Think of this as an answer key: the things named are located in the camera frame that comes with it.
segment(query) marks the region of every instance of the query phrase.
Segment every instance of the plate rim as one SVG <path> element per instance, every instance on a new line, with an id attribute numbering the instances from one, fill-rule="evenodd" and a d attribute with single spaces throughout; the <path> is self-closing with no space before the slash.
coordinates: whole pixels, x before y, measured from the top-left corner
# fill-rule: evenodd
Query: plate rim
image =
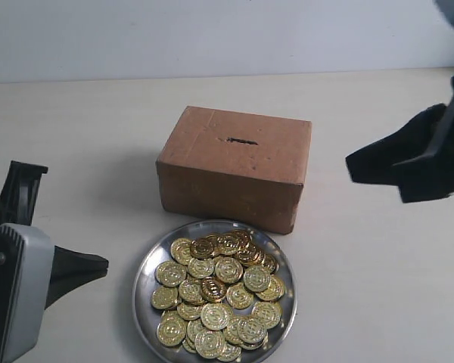
<path id="1" fill-rule="evenodd" d="M 232 219 L 201 219 L 199 221 L 196 221 L 196 222 L 189 222 L 189 223 L 186 223 L 184 225 L 181 225 L 179 226 L 178 228 L 175 228 L 173 230 L 171 230 L 170 232 L 167 232 L 166 234 L 162 234 L 161 237 L 158 239 L 158 241 L 149 249 L 148 253 L 145 255 L 145 257 L 143 258 L 143 260 L 141 261 L 141 263 L 139 264 L 139 268 L 138 268 L 138 272 L 136 272 L 136 276 L 135 276 L 135 280 L 133 282 L 133 288 L 132 288 L 132 317 L 133 317 L 133 321 L 135 322 L 135 326 L 136 326 L 136 330 L 138 331 L 141 339 L 146 343 L 146 345 L 148 346 L 148 348 L 158 357 L 160 358 L 162 361 L 166 362 L 166 363 L 172 363 L 172 361 L 170 361 L 168 358 L 166 357 L 163 357 L 160 352 L 158 352 L 150 343 L 150 341 L 145 337 L 145 335 L 143 334 L 143 331 L 140 327 L 140 324 L 139 324 L 139 319 L 138 319 L 138 316 L 136 314 L 136 304 L 135 304 L 135 295 L 136 295 L 136 289 L 137 289 L 137 286 L 138 286 L 138 280 L 141 276 L 141 271 L 143 269 L 143 265 L 146 263 L 146 261 L 148 260 L 148 258 L 150 257 L 150 255 L 158 248 L 158 246 L 160 246 L 160 243 L 162 240 L 164 240 L 165 238 L 167 238 L 168 236 L 170 236 L 171 234 L 175 234 L 177 231 L 179 231 L 180 229 L 183 229 L 183 228 L 187 228 L 189 226 L 192 226 L 192 225 L 199 225 L 201 223 L 205 223 L 205 222 L 227 222 L 227 223 L 237 223 L 239 225 L 243 225 L 243 226 L 246 226 L 248 228 L 252 228 L 253 230 L 255 231 L 258 231 L 262 234 L 264 234 L 265 236 L 268 237 L 268 239 L 274 243 L 274 245 L 282 252 L 283 255 L 285 255 L 284 251 L 281 249 L 281 247 L 279 247 L 279 245 L 276 243 L 275 240 L 273 240 L 265 231 L 262 231 L 258 228 L 255 228 L 247 223 L 243 223 L 243 222 L 239 222 L 239 221 L 235 221 L 235 220 L 232 220 Z M 291 279 L 293 281 L 293 309 L 292 309 L 292 313 L 291 313 L 291 317 L 289 319 L 289 322 L 288 324 L 286 325 L 286 329 L 284 331 L 284 333 L 281 335 L 281 339 L 279 339 L 272 347 L 271 349 L 269 349 L 268 351 L 266 351 L 266 355 L 263 355 L 262 357 L 256 359 L 255 361 L 251 362 L 251 363 L 260 363 L 262 361 L 265 361 L 271 354 L 273 354 L 278 348 L 279 346 L 282 344 L 282 342 L 284 342 L 284 340 L 286 339 L 286 337 L 288 336 L 289 332 L 291 331 L 291 328 L 293 326 L 293 323 L 294 323 L 294 319 L 296 318 L 296 313 L 297 313 L 297 282 L 296 282 L 296 277 L 294 276 L 294 271 L 293 271 L 293 267 L 291 266 L 291 263 L 289 262 L 289 259 L 288 257 L 285 255 L 285 262 L 286 262 L 286 266 L 288 267 L 289 269 L 289 272 L 291 273 Z"/>

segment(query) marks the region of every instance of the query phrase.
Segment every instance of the tabletop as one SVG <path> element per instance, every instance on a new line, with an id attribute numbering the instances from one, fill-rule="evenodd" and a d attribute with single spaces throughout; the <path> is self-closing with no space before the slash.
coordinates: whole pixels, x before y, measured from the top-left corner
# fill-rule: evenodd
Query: tabletop
<path id="1" fill-rule="evenodd" d="M 454 69 L 0 85 L 0 190 L 10 160 L 48 166 L 33 225 L 110 260 L 47 309 L 20 363 L 157 362 L 132 320 L 143 256 L 192 222 L 162 210 L 154 161 L 187 105 L 313 121 L 293 233 L 294 326 L 268 363 L 454 362 L 454 196 L 403 205 L 355 185 L 344 157 L 448 102 Z"/>

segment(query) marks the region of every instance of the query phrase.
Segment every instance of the brown box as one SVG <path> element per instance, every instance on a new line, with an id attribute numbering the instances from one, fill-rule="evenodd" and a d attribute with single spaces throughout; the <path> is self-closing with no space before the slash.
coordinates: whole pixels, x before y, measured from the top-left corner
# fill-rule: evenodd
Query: brown box
<path id="1" fill-rule="evenodd" d="M 163 208 L 290 233 L 311 122 L 187 107 L 157 160 Z"/>

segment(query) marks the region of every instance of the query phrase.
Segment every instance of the white wall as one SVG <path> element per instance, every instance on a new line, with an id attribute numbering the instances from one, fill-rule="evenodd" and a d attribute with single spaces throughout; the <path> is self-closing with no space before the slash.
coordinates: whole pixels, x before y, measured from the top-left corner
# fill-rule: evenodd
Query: white wall
<path id="1" fill-rule="evenodd" d="M 431 0 L 0 0 L 0 82 L 441 66 Z"/>

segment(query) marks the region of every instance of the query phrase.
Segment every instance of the metal plate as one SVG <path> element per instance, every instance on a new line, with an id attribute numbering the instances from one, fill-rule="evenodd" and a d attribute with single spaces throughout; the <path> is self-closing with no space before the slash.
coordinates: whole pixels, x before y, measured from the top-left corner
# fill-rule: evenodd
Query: metal plate
<path id="1" fill-rule="evenodd" d="M 162 237 L 147 254 L 138 274 L 136 275 L 133 287 L 133 315 L 139 333 L 147 345 L 164 361 L 169 363 L 195 363 L 212 361 L 203 359 L 199 355 L 186 352 L 182 346 L 167 348 L 162 346 L 157 339 L 157 327 L 160 323 L 161 312 L 154 309 L 150 304 L 151 294 L 160 285 L 154 277 L 157 266 L 163 261 L 172 259 L 169 254 L 171 243 L 180 237 L 195 239 L 211 233 L 224 233 L 232 229 L 246 229 L 253 232 L 253 239 L 256 245 L 271 253 L 279 263 L 279 276 L 286 285 L 286 294 L 279 301 L 282 306 L 282 318 L 279 325 L 269 330 L 269 342 L 264 349 L 247 351 L 242 349 L 241 360 L 243 363 L 257 363 L 269 357 L 288 335 L 296 315 L 296 287 L 291 265 L 279 246 L 267 235 L 248 225 L 226 221 L 207 220 L 184 225 Z M 245 310 L 235 310 L 235 314 L 247 315 L 252 311 L 252 306 Z"/>

